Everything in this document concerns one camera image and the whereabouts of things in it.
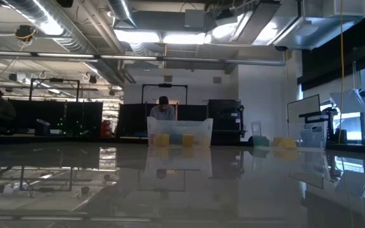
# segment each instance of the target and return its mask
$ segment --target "glossy table surface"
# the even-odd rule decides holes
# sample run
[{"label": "glossy table surface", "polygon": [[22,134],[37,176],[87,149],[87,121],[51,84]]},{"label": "glossy table surface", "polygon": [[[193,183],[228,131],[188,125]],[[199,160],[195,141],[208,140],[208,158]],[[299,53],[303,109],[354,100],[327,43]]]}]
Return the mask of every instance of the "glossy table surface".
[{"label": "glossy table surface", "polygon": [[365,227],[365,155],[0,145],[0,227]]}]

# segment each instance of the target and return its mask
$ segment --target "transparent plastic bin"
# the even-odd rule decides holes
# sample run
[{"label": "transparent plastic bin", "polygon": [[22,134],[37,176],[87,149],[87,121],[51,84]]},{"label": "transparent plastic bin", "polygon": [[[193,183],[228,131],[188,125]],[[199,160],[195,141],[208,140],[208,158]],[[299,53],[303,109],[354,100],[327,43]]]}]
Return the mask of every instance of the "transparent plastic bin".
[{"label": "transparent plastic bin", "polygon": [[211,118],[205,121],[173,121],[147,118],[150,146],[177,145],[184,147],[209,147],[212,137]]},{"label": "transparent plastic bin", "polygon": [[252,122],[252,135],[254,146],[277,147],[274,140],[290,138],[297,148],[326,147],[327,123],[289,123],[283,127],[274,126],[272,122],[259,120]]}]

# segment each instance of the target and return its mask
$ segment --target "yellow block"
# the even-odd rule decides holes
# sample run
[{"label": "yellow block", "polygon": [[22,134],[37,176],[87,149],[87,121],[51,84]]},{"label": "yellow block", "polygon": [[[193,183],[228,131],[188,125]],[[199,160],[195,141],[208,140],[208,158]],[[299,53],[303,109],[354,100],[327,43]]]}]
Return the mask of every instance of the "yellow block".
[{"label": "yellow block", "polygon": [[155,134],[154,144],[155,146],[168,146],[170,144],[170,135]]},{"label": "yellow block", "polygon": [[194,146],[194,135],[182,135],[182,146],[192,147]]},{"label": "yellow block", "polygon": [[208,136],[201,136],[199,140],[201,146],[210,146],[210,138]]},{"label": "yellow block", "polygon": [[272,140],[272,146],[280,148],[296,148],[294,138],[290,137],[274,137]]}]

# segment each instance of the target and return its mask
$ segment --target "whiteboard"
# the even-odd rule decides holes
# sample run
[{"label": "whiteboard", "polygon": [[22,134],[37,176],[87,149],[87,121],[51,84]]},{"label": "whiteboard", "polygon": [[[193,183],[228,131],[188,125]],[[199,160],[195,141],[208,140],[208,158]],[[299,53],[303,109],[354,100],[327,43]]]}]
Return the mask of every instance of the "whiteboard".
[{"label": "whiteboard", "polygon": [[287,114],[289,124],[304,124],[305,118],[299,115],[321,111],[319,95],[304,98],[287,104]]}]

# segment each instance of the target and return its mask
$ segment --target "storage container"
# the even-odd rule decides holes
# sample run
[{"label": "storage container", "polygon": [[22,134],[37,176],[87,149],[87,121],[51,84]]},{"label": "storage container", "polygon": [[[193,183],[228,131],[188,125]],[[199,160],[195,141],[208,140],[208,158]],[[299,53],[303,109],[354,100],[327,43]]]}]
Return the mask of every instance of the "storage container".
[{"label": "storage container", "polygon": [[184,147],[210,146],[212,124],[214,120],[205,121],[173,121],[147,118],[149,145]]}]

